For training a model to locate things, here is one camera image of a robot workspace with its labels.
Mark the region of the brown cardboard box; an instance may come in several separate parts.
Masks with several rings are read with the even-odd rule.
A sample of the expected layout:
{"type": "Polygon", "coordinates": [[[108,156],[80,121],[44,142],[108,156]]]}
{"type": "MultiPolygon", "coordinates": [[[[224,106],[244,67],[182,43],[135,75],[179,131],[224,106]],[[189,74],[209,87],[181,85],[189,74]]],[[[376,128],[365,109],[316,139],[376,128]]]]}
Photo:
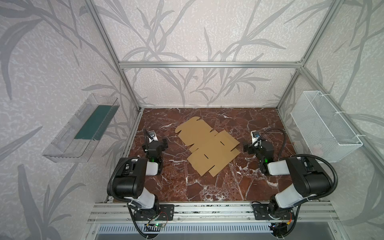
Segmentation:
{"type": "Polygon", "coordinates": [[[200,176],[210,173],[215,177],[240,154],[239,141],[226,131],[214,130],[200,117],[179,125],[175,133],[189,147],[187,160],[200,176]]]}

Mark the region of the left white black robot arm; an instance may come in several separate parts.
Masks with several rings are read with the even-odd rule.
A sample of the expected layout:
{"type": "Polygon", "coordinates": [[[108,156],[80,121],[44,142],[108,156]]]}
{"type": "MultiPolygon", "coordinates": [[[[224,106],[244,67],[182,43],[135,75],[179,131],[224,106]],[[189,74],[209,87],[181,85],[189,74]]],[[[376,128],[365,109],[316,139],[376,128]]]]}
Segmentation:
{"type": "Polygon", "coordinates": [[[163,152],[166,139],[159,141],[155,131],[143,129],[145,156],[120,158],[107,185],[107,194],[114,200],[127,203],[140,219],[153,219],[160,214],[159,198],[145,188],[147,176],[158,176],[164,168],[163,152]]]}

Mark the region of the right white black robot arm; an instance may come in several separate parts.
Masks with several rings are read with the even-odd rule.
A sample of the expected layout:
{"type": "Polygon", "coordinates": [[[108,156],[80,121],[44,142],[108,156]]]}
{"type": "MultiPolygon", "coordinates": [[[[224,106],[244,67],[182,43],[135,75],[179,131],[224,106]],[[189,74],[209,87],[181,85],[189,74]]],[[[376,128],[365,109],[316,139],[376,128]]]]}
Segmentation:
{"type": "Polygon", "coordinates": [[[244,152],[257,157],[263,174],[292,179],[292,184],[273,195],[269,203],[251,203],[256,220],[293,219],[295,207],[330,195],[338,185],[336,170],[318,156],[299,154],[274,161],[273,144],[262,140],[244,145],[244,152]]]}

